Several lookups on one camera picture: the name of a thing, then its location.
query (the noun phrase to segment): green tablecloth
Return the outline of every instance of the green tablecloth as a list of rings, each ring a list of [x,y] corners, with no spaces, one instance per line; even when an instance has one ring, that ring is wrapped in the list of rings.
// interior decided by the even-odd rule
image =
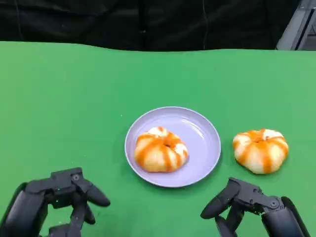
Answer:
[[[0,213],[21,182],[81,166],[112,201],[107,209],[92,207],[97,224],[84,225],[83,237],[217,236],[215,223],[199,215],[234,176],[290,197],[315,236],[315,61],[314,52],[146,53],[1,42]],[[219,132],[222,158],[195,185],[153,186],[126,161],[128,128],[161,106],[196,110]],[[261,128],[281,131],[290,147],[281,170],[267,176],[239,166],[232,149],[235,134]],[[43,234],[71,214],[49,211]],[[261,218],[250,213],[238,233],[267,236]]]

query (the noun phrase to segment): cable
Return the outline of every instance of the cable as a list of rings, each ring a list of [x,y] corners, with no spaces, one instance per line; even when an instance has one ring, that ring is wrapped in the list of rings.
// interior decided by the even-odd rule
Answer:
[[[206,31],[205,31],[205,35],[203,39],[203,50],[205,50],[207,37],[208,37],[208,19],[207,19],[206,11],[205,11],[205,0],[202,0],[202,4],[203,4],[203,16],[204,16],[205,25],[206,25]]]
[[[22,31],[21,31],[21,20],[20,20],[20,11],[19,11],[18,0],[14,0],[14,3],[15,3],[15,8],[16,8],[19,36],[20,36],[20,39],[23,41],[23,35],[22,35]]]

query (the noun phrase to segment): plate rim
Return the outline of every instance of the plate rim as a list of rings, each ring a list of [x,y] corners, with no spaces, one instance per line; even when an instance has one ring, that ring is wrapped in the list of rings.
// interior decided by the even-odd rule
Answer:
[[[210,168],[210,170],[208,172],[206,172],[200,179],[196,180],[196,181],[191,181],[191,182],[188,182],[187,184],[184,184],[184,185],[177,185],[177,186],[166,186],[166,185],[161,185],[159,183],[156,183],[155,181],[151,181],[151,180],[148,180],[147,178],[143,177],[135,168],[134,166],[131,164],[131,162],[129,161],[129,158],[128,158],[128,155],[127,155],[127,138],[129,136],[129,133],[131,131],[131,129],[133,128],[134,124],[137,123],[137,121],[139,121],[141,118],[143,118],[144,116],[146,116],[147,114],[153,112],[153,111],[156,111],[156,110],[161,110],[161,109],[182,109],[182,110],[187,110],[187,111],[190,111],[192,113],[195,113],[199,116],[201,116],[203,119],[205,119],[212,127],[213,129],[215,130],[215,133],[216,133],[216,136],[218,138],[218,142],[219,142],[219,152],[216,156],[216,162],[214,163],[214,165]],[[129,164],[129,166],[133,169],[133,171],[139,176],[141,177],[143,180],[146,180],[147,182],[151,183],[151,184],[154,184],[156,186],[160,186],[160,187],[165,187],[165,188],[180,188],[180,187],[186,187],[186,186],[189,186],[189,185],[192,185],[192,184],[195,184],[201,180],[203,180],[206,176],[208,176],[213,170],[214,168],[217,166],[218,164],[218,161],[219,161],[219,158],[220,158],[220,155],[221,155],[221,150],[222,150],[222,145],[221,145],[221,139],[219,137],[219,134],[218,134],[218,131],[216,130],[215,126],[211,123],[211,121],[205,117],[204,115],[200,114],[199,112],[196,112],[194,110],[191,110],[191,109],[188,109],[188,108],[185,108],[185,107],[180,107],[180,106],[165,106],[165,107],[158,107],[158,108],[155,108],[155,109],[152,109],[152,110],[149,110],[147,112],[145,112],[144,114],[142,114],[140,117],[138,117],[137,120],[134,121],[134,123],[129,127],[128,131],[127,131],[127,134],[126,134],[126,137],[125,137],[125,143],[124,143],[124,151],[125,151],[125,158],[127,159],[127,162]]]

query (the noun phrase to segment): orange striped bun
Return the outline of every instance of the orange striped bun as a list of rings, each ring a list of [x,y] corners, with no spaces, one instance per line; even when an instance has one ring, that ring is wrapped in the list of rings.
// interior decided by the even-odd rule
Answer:
[[[149,172],[172,172],[188,160],[188,149],[177,135],[154,127],[138,137],[135,160]]]
[[[269,129],[239,133],[233,147],[237,162],[255,174],[277,171],[288,154],[283,135]]]

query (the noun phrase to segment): metal frame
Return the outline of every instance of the metal frame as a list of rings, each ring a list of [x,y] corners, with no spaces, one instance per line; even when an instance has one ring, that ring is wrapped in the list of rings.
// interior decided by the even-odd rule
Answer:
[[[316,20],[316,0],[302,0],[276,48],[302,50]]]

